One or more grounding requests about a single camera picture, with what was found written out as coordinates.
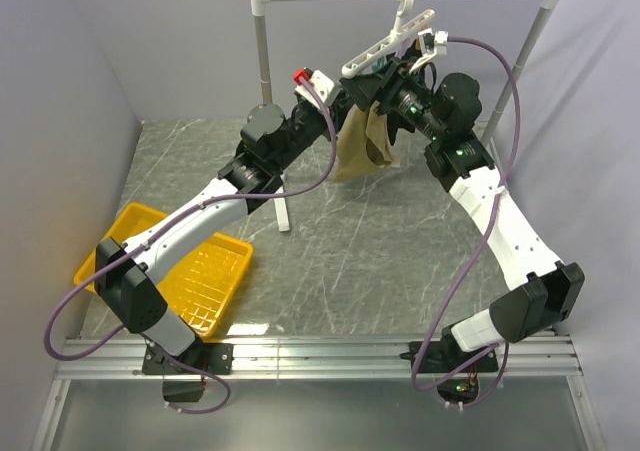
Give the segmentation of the white clip hanger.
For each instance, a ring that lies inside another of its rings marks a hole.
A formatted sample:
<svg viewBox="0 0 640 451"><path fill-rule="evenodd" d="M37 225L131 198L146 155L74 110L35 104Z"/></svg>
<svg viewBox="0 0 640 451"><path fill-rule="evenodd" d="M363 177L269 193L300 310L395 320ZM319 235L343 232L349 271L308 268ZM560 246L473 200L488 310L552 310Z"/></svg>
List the white clip hanger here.
<svg viewBox="0 0 640 451"><path fill-rule="evenodd" d="M395 52L401 44L410 38L415 38L435 16L434 10L426 9L409 19L408 16L413 10L415 0L397 1L399 5L388 35L345 63L341 68L343 78L351 79L363 73L387 54Z"/></svg>

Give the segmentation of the khaki underwear white waistband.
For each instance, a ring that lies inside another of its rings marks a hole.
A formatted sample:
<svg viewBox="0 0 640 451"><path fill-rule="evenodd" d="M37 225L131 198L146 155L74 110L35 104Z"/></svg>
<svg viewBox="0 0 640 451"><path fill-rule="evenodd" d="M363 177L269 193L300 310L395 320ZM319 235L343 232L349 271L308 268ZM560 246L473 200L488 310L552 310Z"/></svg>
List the khaki underwear white waistband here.
<svg viewBox="0 0 640 451"><path fill-rule="evenodd" d="M400 166L389 138L387 116L379 115L378 107L375 101L368 111L356 105L350 110L338 133L335 181L363 178Z"/></svg>

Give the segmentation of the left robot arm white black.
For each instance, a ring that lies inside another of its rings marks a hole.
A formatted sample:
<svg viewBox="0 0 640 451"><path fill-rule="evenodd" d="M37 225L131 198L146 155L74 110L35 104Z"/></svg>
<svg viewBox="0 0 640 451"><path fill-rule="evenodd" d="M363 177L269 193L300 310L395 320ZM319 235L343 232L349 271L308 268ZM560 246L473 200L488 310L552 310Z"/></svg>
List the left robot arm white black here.
<svg viewBox="0 0 640 451"><path fill-rule="evenodd" d="M162 221L95 251L95 290L124 327L160 346L178 372L195 370L202 340L174 311L158 284L189 253L225 226L276 196L282 174L319 137L337 139L353 101L340 85L324 90L302 81L290 113L275 104L254 107L231 160L204 189Z"/></svg>

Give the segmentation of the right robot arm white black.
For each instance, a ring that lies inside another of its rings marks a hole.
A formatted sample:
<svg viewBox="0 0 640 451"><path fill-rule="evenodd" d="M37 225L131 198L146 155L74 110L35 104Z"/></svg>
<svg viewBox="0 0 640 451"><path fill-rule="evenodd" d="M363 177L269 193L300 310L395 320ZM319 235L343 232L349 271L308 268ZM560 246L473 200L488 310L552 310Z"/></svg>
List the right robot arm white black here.
<svg viewBox="0 0 640 451"><path fill-rule="evenodd" d="M442 362L463 370L481 348L516 343L566 320L584 273L577 263L564 263L543 242L476 138L473 126L482 109L479 83L466 74L451 73L431 91L409 63L397 58L372 73L347 64L340 82L359 109L376 106L378 114L427 137L424 155L429 170L485 234L502 271L507 293L444 329Z"/></svg>

